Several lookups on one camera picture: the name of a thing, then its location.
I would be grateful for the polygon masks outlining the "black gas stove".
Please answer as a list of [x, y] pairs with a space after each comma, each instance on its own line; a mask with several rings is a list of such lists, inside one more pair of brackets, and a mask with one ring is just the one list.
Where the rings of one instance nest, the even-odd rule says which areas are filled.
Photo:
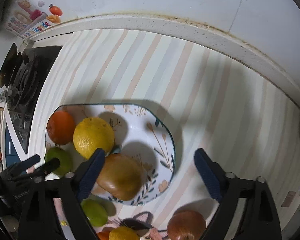
[[4, 88], [5, 119], [14, 147], [28, 154], [30, 131], [36, 104], [44, 82], [62, 46], [30, 47], [23, 51], [13, 43], [0, 70]]

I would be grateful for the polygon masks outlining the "dark red apple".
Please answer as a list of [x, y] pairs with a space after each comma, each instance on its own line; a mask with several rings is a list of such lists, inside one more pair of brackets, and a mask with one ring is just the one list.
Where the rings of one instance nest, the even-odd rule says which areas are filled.
[[116, 153], [105, 158], [96, 182], [113, 197], [128, 201], [142, 188], [143, 176], [139, 163], [128, 155]]

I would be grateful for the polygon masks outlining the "red-brown apple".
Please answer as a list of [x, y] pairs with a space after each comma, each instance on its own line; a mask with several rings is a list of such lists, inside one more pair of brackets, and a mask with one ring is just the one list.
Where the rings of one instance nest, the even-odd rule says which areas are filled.
[[200, 239], [206, 229], [206, 221], [201, 213], [185, 210], [175, 213], [167, 224], [170, 239]]

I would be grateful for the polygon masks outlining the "colourful wall sticker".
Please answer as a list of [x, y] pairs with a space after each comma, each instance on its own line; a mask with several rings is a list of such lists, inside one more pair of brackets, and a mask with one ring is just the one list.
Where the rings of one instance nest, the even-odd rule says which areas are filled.
[[51, 0], [6, 0], [2, 25], [24, 40], [60, 24], [62, 16], [61, 7]]

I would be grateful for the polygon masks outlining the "striped cat tablecloth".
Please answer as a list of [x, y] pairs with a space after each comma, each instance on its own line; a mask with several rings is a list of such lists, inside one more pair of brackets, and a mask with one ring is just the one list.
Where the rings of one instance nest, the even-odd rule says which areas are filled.
[[120, 218], [142, 211], [164, 228], [180, 207], [211, 219], [209, 198], [194, 166], [203, 148], [225, 171], [262, 176], [273, 194], [282, 227], [300, 204], [300, 109], [268, 80], [241, 63], [197, 44], [133, 30], [87, 30], [59, 36], [60, 55], [38, 98], [29, 154], [45, 153], [45, 127], [60, 105], [123, 102], [152, 111], [176, 145], [171, 183], [141, 207], [117, 205]]

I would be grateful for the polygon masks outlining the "floral rabbit ceramic plate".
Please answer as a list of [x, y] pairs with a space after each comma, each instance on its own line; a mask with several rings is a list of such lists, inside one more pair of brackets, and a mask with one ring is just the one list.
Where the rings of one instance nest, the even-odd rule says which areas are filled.
[[143, 185], [131, 200], [121, 200], [98, 185], [93, 187], [93, 195], [123, 205], [141, 206], [167, 189], [174, 175], [174, 141], [167, 127], [150, 110], [128, 103], [63, 105], [57, 110], [68, 112], [77, 124], [88, 117], [102, 118], [115, 133], [112, 153], [126, 154], [143, 167]]

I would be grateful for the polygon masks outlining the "yellow pear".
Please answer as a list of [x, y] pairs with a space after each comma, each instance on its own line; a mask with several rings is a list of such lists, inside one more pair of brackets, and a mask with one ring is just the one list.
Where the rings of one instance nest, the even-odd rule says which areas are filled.
[[124, 226], [120, 226], [118, 228], [111, 230], [109, 234], [109, 240], [139, 240], [139, 239], [140, 237], [134, 230]]

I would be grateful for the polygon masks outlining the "small orange tangerine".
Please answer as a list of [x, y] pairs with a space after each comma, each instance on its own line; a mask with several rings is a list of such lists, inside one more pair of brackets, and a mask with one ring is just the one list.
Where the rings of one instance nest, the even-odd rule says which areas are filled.
[[97, 233], [97, 236], [100, 240], [109, 240], [110, 231], [101, 231]]
[[49, 138], [58, 145], [66, 145], [73, 140], [76, 123], [71, 114], [66, 111], [55, 111], [47, 122]]

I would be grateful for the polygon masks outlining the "yellow orange fruit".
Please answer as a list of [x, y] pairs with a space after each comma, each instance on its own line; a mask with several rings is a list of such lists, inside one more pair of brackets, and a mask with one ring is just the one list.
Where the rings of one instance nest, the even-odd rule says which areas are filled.
[[98, 148], [109, 153], [115, 145], [115, 133], [105, 120], [89, 117], [76, 126], [73, 143], [76, 151], [83, 158], [89, 159]]

